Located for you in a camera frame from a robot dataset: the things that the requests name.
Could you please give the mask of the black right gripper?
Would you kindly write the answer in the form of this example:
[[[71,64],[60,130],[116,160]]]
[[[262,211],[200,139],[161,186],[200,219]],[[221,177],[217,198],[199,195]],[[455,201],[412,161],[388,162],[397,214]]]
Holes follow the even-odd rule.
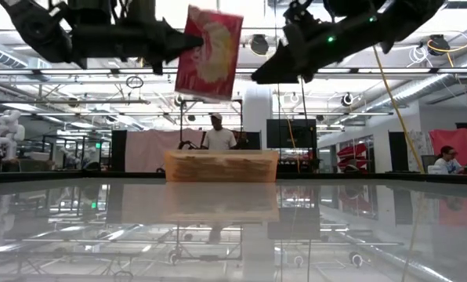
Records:
[[[254,73],[259,85],[308,82],[314,74],[331,63],[342,61],[373,45],[375,3],[373,1],[325,1],[324,7],[339,22],[322,21],[308,11],[309,1],[293,1],[284,13],[287,45],[276,52]]]

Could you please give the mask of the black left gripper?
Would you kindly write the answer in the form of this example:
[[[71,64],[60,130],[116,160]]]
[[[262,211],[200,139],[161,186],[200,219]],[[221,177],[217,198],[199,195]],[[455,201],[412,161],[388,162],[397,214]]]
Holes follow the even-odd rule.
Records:
[[[171,62],[202,47],[204,39],[176,30],[165,19],[157,22],[155,0],[71,0],[71,44],[71,62],[82,69],[88,67],[88,58],[125,62],[136,57],[161,74],[158,51]]]

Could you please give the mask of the red popcorn bag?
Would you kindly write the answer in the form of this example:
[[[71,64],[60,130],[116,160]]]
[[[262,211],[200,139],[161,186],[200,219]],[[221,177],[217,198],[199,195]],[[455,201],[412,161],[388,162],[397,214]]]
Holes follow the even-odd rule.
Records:
[[[179,57],[175,90],[206,99],[230,100],[244,17],[188,6],[184,34],[203,39]]]

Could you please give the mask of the black monitor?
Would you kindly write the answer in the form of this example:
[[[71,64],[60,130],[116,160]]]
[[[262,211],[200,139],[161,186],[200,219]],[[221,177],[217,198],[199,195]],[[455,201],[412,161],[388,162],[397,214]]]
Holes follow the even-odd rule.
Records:
[[[316,146],[316,121],[310,119],[268,119],[268,148],[313,148]]]

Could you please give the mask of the person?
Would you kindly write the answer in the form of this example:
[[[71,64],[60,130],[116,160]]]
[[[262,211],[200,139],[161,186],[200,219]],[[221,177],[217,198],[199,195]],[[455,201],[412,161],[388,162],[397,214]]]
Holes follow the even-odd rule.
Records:
[[[444,168],[448,174],[462,174],[464,168],[456,160],[457,154],[452,146],[443,146],[434,165]]]
[[[205,133],[205,138],[201,144],[202,149],[206,150],[233,150],[237,147],[237,141],[234,134],[223,127],[223,117],[219,113],[213,113],[210,116],[212,129]]]

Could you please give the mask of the long white ceiling light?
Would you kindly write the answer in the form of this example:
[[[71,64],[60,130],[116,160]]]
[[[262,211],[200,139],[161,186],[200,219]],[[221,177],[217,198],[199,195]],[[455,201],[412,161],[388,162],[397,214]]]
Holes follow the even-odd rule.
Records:
[[[467,67],[453,68],[384,68],[385,74],[467,74]],[[0,75],[98,75],[154,74],[151,68],[122,69],[0,69]],[[379,68],[323,68],[317,74],[381,74]]]

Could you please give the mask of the orange cardboard box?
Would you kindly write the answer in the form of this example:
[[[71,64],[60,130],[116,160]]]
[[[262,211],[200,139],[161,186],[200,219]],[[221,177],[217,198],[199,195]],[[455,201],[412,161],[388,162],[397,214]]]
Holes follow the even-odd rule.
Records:
[[[273,183],[274,150],[168,150],[165,178],[174,183]]]

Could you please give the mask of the pink cloth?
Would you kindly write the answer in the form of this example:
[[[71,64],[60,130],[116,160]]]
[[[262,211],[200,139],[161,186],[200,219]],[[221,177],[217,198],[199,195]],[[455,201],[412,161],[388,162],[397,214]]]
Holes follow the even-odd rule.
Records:
[[[126,172],[156,172],[165,165],[166,150],[177,150],[182,141],[191,141],[199,146],[202,131],[185,128],[180,131],[151,129],[141,132],[128,132],[125,145]]]

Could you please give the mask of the red cloth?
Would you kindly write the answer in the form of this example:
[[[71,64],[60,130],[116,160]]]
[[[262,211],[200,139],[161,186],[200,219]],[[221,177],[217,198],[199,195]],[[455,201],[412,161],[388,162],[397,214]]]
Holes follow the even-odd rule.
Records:
[[[429,132],[429,138],[435,154],[439,154],[443,146],[452,146],[458,153],[456,160],[461,165],[467,165],[467,128],[432,130]]]

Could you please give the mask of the white robot figure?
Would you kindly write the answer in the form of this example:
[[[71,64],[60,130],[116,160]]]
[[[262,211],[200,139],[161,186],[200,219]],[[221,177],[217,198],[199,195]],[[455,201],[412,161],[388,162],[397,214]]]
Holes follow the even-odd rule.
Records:
[[[16,157],[17,143],[24,140],[25,127],[19,123],[18,110],[5,110],[0,116],[0,157],[4,161]]]

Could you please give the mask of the black frame stand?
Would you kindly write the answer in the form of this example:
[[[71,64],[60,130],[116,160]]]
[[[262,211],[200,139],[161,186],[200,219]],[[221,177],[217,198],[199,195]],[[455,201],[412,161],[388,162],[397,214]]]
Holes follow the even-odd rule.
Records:
[[[201,150],[207,150],[207,146],[203,146],[203,140],[201,141],[200,146],[195,146],[191,141],[189,140],[184,140],[183,139],[183,117],[185,113],[188,110],[191,110],[192,107],[197,104],[197,103],[206,103],[204,99],[183,99],[180,102],[179,105],[179,146],[178,149],[181,150],[185,145],[189,146],[189,149],[196,150],[196,149],[201,149]],[[232,100],[232,103],[238,103],[240,105],[240,110],[236,110],[235,107],[231,107],[235,113],[239,116],[240,118],[240,136],[242,136],[242,132],[244,131],[244,119],[243,119],[243,113],[244,113],[244,108],[243,108],[243,101],[241,99],[234,99]],[[209,113],[208,116],[211,119],[211,126],[214,130],[220,129],[223,127],[223,123],[220,121],[219,115],[220,112],[215,112],[215,113]]]

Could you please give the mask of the black metal table frame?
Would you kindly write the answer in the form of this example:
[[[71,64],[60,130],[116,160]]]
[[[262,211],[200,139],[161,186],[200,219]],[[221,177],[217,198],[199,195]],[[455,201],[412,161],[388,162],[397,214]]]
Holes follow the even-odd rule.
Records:
[[[114,178],[114,179],[165,179],[165,173],[157,172],[98,172],[98,171],[69,171],[69,172],[4,172],[0,173],[0,183],[15,183],[40,180],[82,179],[82,178]],[[367,179],[367,180],[400,180],[428,183],[455,183],[467,185],[467,175],[436,175],[418,173],[277,173],[276,180],[293,179]]]

